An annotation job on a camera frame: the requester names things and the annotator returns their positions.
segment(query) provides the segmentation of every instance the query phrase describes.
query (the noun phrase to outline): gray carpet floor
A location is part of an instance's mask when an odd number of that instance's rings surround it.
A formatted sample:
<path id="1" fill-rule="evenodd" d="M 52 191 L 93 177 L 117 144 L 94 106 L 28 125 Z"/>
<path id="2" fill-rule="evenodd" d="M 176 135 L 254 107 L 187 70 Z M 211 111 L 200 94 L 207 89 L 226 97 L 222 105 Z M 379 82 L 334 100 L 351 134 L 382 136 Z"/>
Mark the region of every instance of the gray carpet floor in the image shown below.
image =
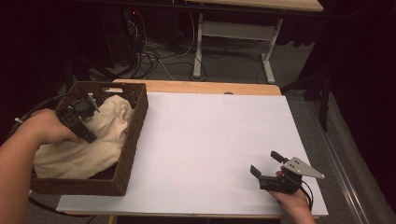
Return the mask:
<path id="1" fill-rule="evenodd" d="M 146 52 L 153 55 L 155 50 L 161 57 L 172 54 L 168 49 L 180 54 L 189 47 L 188 40 L 180 41 L 178 47 L 166 45 L 158 40 L 150 41 L 156 44 L 148 44 Z M 262 42 L 207 38 L 203 44 L 202 63 L 205 69 L 202 77 L 193 81 L 266 84 L 260 58 L 265 46 L 266 43 Z M 277 86 L 282 87 L 297 79 L 312 48 L 313 46 L 295 48 L 292 44 L 276 46 L 270 62 Z M 194 50 L 184 56 L 160 59 L 157 68 L 144 78 L 191 80 L 193 52 Z M 148 58 L 144 60 L 147 64 L 144 64 L 143 68 L 147 70 L 150 62 Z M 94 71 L 92 78 L 106 80 Z M 306 102 L 303 93 L 290 91 L 286 95 L 310 163 L 326 174 L 326 178 L 318 183 L 329 215 L 319 218 L 317 223 L 396 223 L 395 214 L 361 158 L 334 98 L 331 96 L 329 103 L 329 131 L 324 133 L 318 125 L 317 102 Z M 33 195 L 52 207 L 59 201 L 59 196 L 56 195 Z M 29 205 L 27 216 L 27 223 L 79 224 L 87 223 L 88 220 L 88 217 L 53 215 L 33 205 Z M 107 222 L 108 217 L 95 217 L 91 223 Z"/>

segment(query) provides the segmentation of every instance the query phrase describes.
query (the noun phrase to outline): towel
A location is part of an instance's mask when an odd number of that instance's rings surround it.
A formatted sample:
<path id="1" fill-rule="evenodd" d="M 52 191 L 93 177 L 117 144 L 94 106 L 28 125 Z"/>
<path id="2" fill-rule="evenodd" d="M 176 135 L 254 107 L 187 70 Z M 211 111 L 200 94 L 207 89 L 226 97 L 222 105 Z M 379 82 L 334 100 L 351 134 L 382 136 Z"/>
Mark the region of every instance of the towel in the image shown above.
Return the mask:
<path id="1" fill-rule="evenodd" d="M 117 163 L 133 110 L 118 95 L 107 98 L 99 109 L 83 121 L 97 139 L 90 144 L 64 141 L 41 146 L 34 160 L 37 177 L 87 179 Z"/>

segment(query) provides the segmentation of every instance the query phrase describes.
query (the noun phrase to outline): brown basket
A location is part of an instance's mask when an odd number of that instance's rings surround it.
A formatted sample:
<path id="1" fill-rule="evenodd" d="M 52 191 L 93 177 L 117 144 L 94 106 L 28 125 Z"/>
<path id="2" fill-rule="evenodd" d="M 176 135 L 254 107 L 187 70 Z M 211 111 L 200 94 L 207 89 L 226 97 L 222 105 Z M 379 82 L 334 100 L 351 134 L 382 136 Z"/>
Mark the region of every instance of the brown basket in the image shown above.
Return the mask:
<path id="1" fill-rule="evenodd" d="M 110 88 L 122 89 L 122 92 L 106 91 Z M 77 82 L 69 91 L 69 93 L 75 93 L 79 97 L 86 97 L 88 92 L 93 93 L 98 106 L 106 98 L 117 94 L 128 100 L 134 109 L 119 162 L 90 179 L 37 178 L 33 170 L 32 190 L 42 194 L 125 195 L 131 176 L 132 164 L 134 163 L 137 139 L 149 108 L 146 85 L 144 83 Z M 59 106 L 68 105 L 75 99 L 76 97 L 73 95 L 68 96 Z"/>

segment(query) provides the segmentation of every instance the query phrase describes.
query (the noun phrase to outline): wicker basket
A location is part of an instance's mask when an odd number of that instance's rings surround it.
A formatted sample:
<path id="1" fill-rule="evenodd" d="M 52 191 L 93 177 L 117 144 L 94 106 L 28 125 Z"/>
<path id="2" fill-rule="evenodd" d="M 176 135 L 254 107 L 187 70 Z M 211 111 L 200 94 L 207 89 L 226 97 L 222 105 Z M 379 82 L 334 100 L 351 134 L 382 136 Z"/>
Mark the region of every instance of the wicker basket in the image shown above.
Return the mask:
<path id="1" fill-rule="evenodd" d="M 122 90 L 122 92 L 106 91 L 109 89 Z M 77 82 L 69 92 L 81 97 L 92 92 L 98 106 L 107 97 L 115 94 L 131 104 L 134 113 L 129 123 L 119 162 L 90 179 L 37 178 L 33 169 L 31 189 L 42 194 L 125 195 L 131 176 L 137 139 L 149 108 L 146 85 L 143 83 Z M 68 96 L 59 106 L 68 105 L 75 99 L 75 96 Z"/>

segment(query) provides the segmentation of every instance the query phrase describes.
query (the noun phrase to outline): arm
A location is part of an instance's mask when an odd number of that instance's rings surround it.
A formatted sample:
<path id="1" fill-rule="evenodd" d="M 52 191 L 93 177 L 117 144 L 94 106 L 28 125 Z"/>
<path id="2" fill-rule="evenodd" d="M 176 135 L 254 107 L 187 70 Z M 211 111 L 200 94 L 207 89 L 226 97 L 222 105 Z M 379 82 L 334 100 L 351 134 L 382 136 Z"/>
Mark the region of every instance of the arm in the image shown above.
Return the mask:
<path id="1" fill-rule="evenodd" d="M 0 223 L 24 223 L 35 151 L 44 144 L 78 138 L 53 110 L 35 112 L 0 147 Z"/>
<path id="2" fill-rule="evenodd" d="M 281 171 L 276 172 L 276 175 L 282 175 Z M 308 202 L 305 194 L 298 189 L 293 194 L 284 194 L 281 192 L 274 192 L 268 190 L 274 196 L 285 210 L 291 223 L 294 224 L 315 224 L 311 211 L 308 208 Z"/>

